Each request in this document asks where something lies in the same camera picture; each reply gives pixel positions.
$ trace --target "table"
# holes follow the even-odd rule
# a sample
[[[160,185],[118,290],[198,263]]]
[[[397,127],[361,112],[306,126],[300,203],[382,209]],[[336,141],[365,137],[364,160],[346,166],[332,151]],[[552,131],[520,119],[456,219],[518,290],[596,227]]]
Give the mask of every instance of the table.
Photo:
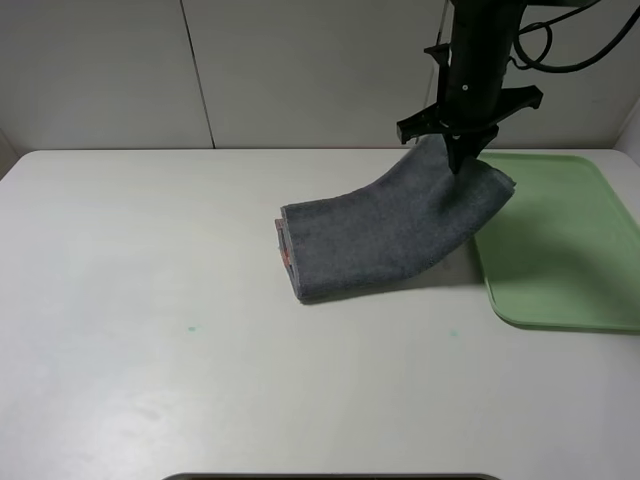
[[[640,337],[498,319],[460,249],[301,305],[286,203],[403,150],[48,151],[0,182],[0,478],[640,473]],[[640,219],[640,168],[590,158]]]

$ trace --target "black object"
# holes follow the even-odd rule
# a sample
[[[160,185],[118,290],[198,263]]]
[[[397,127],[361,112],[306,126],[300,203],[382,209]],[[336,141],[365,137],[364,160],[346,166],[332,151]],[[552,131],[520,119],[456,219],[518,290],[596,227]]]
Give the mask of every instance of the black object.
[[[449,167],[458,173],[466,158],[477,157],[496,137],[498,122],[522,108],[540,106],[542,92],[535,86],[502,89],[527,4],[584,8],[592,0],[451,1],[455,7],[451,43],[425,49],[440,67],[437,101],[399,121],[397,128],[403,144],[423,135],[443,134]],[[527,28],[550,31],[541,24]]]
[[[580,6],[580,8],[576,8],[575,10],[572,10],[572,11],[570,11],[568,13],[560,15],[560,16],[558,16],[556,18],[552,18],[551,20],[546,20],[544,22],[531,23],[531,24],[527,25],[526,27],[521,28],[520,31],[518,32],[518,36],[514,40],[514,46],[516,44],[518,44],[518,45],[520,44],[520,36],[525,35],[527,33],[535,32],[536,30],[544,29],[544,31],[546,33],[546,36],[547,36],[544,49],[542,50],[542,53],[538,56],[538,58],[533,60],[534,62],[537,62],[537,63],[542,62],[547,57],[549,52],[551,51],[551,47],[553,45],[553,30],[551,29],[551,26],[555,25],[556,23],[563,22],[563,21],[567,20],[568,18],[571,18],[571,17],[573,17],[575,15],[578,15],[579,13],[582,13],[585,10],[589,10],[591,7],[597,5],[601,1],[602,0],[591,0],[591,3],[586,3],[586,5]],[[516,59],[513,58],[513,57],[509,57],[509,61],[518,70],[529,70],[529,69],[533,68],[533,67],[527,65],[526,63],[524,65],[518,65],[518,62],[516,62]]]
[[[615,47],[618,46],[618,44],[627,36],[627,34],[631,31],[633,26],[636,24],[636,22],[640,18],[640,7],[636,8],[633,14],[629,17],[629,20],[627,20],[627,23],[624,24],[622,29],[613,38],[613,40],[611,40],[608,44],[606,44],[598,53],[596,53],[592,57],[587,58],[586,60],[583,60],[581,62],[574,63],[572,65],[546,65],[541,63],[542,60],[546,57],[547,53],[549,53],[549,51],[551,50],[551,44],[553,43],[553,33],[551,31],[550,25],[552,25],[553,23],[557,23],[559,21],[565,20],[577,13],[583,12],[598,3],[600,3],[600,0],[594,0],[592,3],[586,5],[585,7],[574,10],[573,12],[569,12],[565,15],[562,15],[548,22],[538,22],[532,25],[528,25],[527,27],[520,30],[520,34],[516,36],[513,46],[516,50],[516,53],[518,54],[518,57],[520,58],[520,60],[522,60],[522,62],[524,62],[525,65],[520,66],[515,62],[515,60],[513,60],[513,63],[516,66],[516,68],[519,68],[520,70],[533,68],[534,70],[538,70],[540,72],[546,72],[546,73],[573,73],[573,72],[579,72],[580,70],[584,70],[585,68],[590,67],[591,65],[594,65],[595,63],[599,62],[604,57],[606,57]],[[544,48],[543,54],[540,55],[535,60],[533,60],[526,54],[526,52],[522,48],[522,44],[520,43],[520,35],[524,33],[532,32],[539,28],[544,28],[545,31],[547,32],[547,42],[546,42],[546,46]]]
[[[498,480],[489,475],[480,474],[251,474],[251,473],[182,473],[164,480]]]

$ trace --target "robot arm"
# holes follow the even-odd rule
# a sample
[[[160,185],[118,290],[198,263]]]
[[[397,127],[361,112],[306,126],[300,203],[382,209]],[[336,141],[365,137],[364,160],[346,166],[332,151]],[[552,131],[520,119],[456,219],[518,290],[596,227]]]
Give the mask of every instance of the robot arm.
[[[435,104],[398,122],[404,144],[440,133],[457,173],[498,134],[498,122],[525,107],[538,108],[535,86],[503,89],[511,47],[528,4],[584,6],[589,0],[452,0],[455,8],[450,44],[425,49],[440,67]]]

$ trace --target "plastic tray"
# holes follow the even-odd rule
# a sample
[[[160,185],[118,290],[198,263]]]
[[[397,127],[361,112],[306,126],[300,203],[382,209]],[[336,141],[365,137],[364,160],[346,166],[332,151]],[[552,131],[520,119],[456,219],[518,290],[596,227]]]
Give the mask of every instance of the plastic tray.
[[[598,168],[568,155],[481,158],[517,182],[476,235],[495,312],[521,327],[640,332],[640,229]]]

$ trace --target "folded towel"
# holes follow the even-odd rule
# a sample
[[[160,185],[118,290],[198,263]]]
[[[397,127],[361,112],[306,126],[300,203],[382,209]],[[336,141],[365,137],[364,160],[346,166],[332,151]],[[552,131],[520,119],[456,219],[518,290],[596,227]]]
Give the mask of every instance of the folded towel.
[[[364,188],[281,208],[293,290],[302,300],[417,275],[472,237],[514,187],[476,159],[453,175],[442,136],[425,137]]]

